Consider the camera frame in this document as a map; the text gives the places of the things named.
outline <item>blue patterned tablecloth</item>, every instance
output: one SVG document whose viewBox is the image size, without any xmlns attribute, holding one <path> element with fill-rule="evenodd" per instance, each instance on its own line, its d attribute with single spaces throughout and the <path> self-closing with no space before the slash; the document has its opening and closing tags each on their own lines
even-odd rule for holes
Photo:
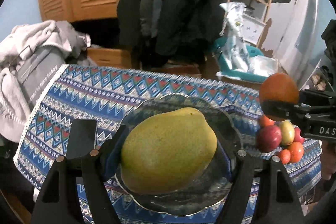
<svg viewBox="0 0 336 224">
<path fill-rule="evenodd" d="M 254 148 L 262 114 L 258 92 L 238 85 L 187 76 L 111 67 L 63 65 L 37 102 L 22 134 L 14 162 L 18 170 L 38 189 L 58 155 L 65 155 L 74 118 L 96 119 L 97 144 L 111 138 L 122 118 L 148 98 L 179 92 L 201 97 L 225 110 L 240 131 L 244 149 L 251 155 L 269 158 L 277 150 L 261 154 Z M 320 144 L 306 140 L 300 162 L 286 169 L 301 196 L 320 179 Z M 243 223 L 249 223 L 258 193 L 258 180 L 251 188 Z M 83 185 L 77 185 L 83 216 L 93 222 Z M 122 223 L 213 223 L 223 203 L 188 217 L 152 212 L 138 206 L 117 184 L 106 183 L 108 195 Z"/>
</svg>

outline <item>mango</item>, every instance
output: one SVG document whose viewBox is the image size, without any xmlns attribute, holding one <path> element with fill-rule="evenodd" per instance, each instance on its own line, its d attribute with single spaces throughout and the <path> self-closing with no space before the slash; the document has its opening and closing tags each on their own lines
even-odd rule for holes
<svg viewBox="0 0 336 224">
<path fill-rule="evenodd" d="M 199 110 L 186 107 L 137 125 L 121 150 L 121 177 L 138 194 L 184 188 L 212 160 L 217 138 Z"/>
</svg>

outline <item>screw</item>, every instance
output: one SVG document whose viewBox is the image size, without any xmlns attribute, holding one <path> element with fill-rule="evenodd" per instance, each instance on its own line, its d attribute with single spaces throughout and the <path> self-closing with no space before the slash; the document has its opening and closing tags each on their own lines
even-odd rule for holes
<svg viewBox="0 0 336 224">
<path fill-rule="evenodd" d="M 56 161 L 57 162 L 61 162 L 61 161 L 63 161 L 64 160 L 64 156 L 58 156 L 57 158 L 56 158 Z"/>
<path fill-rule="evenodd" d="M 93 149 L 90 151 L 90 156 L 94 157 L 99 154 L 99 151 L 97 149 Z"/>
<path fill-rule="evenodd" d="M 246 156 L 246 151 L 245 150 L 238 150 L 238 155 L 241 157 L 245 157 Z"/>
<path fill-rule="evenodd" d="M 275 161 L 275 162 L 279 162 L 280 161 L 280 158 L 278 156 L 273 156 L 272 157 L 272 160 Z"/>
</svg>

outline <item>orange fruit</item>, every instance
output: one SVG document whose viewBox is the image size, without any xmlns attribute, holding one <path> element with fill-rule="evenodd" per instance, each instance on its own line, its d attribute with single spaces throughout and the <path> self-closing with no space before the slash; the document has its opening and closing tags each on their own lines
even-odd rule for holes
<svg viewBox="0 0 336 224">
<path fill-rule="evenodd" d="M 291 163 L 299 162 L 305 152 L 303 145 L 300 142 L 293 142 L 288 147 L 288 150 L 291 153 Z"/>
<path fill-rule="evenodd" d="M 287 164 L 291 160 L 291 152 L 288 149 L 281 150 L 277 155 L 280 158 L 282 164 Z"/>
<path fill-rule="evenodd" d="M 268 118 L 266 115 L 262 115 L 259 119 L 260 127 L 264 128 L 266 126 L 274 125 L 274 121 Z"/>
<path fill-rule="evenodd" d="M 259 90 L 259 101 L 275 100 L 297 104 L 299 101 L 299 90 L 292 78 L 285 73 L 275 73 L 269 76 L 261 84 Z M 268 118 L 282 122 L 285 119 L 268 116 Z"/>
</svg>

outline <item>black coat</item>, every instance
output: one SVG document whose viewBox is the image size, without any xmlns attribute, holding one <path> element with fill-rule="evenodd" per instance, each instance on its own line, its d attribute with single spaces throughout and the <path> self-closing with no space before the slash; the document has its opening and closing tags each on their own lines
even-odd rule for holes
<svg viewBox="0 0 336 224">
<path fill-rule="evenodd" d="M 203 39 L 212 43 L 222 28 L 224 13 L 219 7 L 222 0 L 163 0 L 158 21 L 158 36 L 155 50 L 170 56 L 179 45 L 192 46 L 193 41 Z M 120 44 L 135 46 L 141 40 L 140 0 L 120 0 Z"/>
</svg>

